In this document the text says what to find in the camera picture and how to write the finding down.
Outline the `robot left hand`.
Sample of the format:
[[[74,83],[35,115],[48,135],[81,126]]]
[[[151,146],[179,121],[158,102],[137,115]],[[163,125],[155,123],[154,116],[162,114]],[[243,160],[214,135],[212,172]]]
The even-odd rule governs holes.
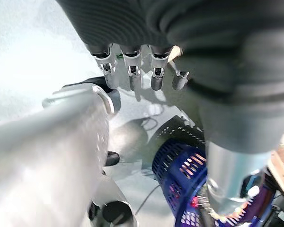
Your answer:
[[[284,0],[61,0],[59,5],[118,87],[120,46],[131,89],[141,89],[141,47],[151,49],[151,87],[162,86],[171,49],[189,72],[207,152],[210,208],[231,214],[251,197],[252,176],[284,133]]]

